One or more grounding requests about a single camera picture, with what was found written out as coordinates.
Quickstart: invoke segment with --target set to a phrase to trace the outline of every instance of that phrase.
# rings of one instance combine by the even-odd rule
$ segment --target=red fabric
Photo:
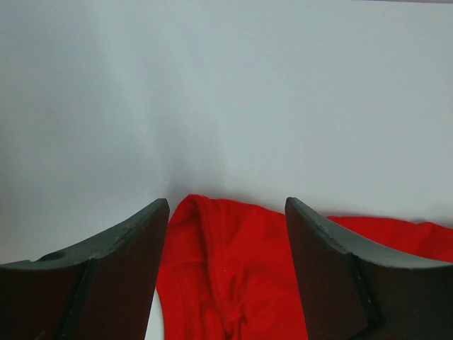
[[[330,217],[381,244],[453,262],[453,230]],[[168,225],[157,281],[166,340],[307,339],[285,216],[190,195]]]

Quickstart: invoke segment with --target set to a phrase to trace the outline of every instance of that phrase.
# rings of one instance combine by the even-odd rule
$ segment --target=red garment
[[[453,230],[331,217],[379,243],[453,262]],[[168,225],[157,281],[166,340],[307,339],[285,216],[189,195]]]

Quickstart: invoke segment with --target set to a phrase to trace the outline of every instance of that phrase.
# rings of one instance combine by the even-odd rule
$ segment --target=white surface
[[[355,1],[2,1],[1,261],[189,192],[449,223],[452,18]]]

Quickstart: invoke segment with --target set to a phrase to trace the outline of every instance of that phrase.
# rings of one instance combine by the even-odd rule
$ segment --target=red cloth
[[[453,262],[453,230],[330,217],[395,249]],[[157,291],[166,340],[307,339],[285,216],[189,195],[168,225]]]

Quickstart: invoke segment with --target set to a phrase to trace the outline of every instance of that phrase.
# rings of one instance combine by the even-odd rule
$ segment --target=white backdrop
[[[452,18],[440,4],[2,1],[0,262],[187,193],[448,225]]]

